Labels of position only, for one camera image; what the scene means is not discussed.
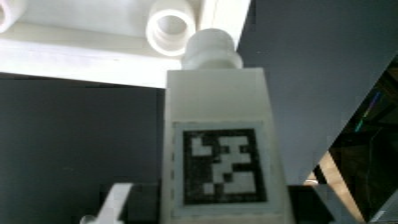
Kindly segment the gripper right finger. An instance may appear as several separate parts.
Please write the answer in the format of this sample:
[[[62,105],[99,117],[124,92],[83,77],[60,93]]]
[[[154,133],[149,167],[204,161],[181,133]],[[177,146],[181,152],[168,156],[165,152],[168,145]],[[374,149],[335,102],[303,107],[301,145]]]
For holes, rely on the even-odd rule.
[[[296,224],[349,224],[349,213],[326,184],[287,187]]]

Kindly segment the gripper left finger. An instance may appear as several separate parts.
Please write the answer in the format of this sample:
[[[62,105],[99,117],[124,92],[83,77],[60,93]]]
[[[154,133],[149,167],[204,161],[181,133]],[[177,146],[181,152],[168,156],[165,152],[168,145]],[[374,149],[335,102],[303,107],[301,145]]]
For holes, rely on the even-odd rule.
[[[85,215],[78,224],[156,224],[157,185],[115,183],[95,215]]]

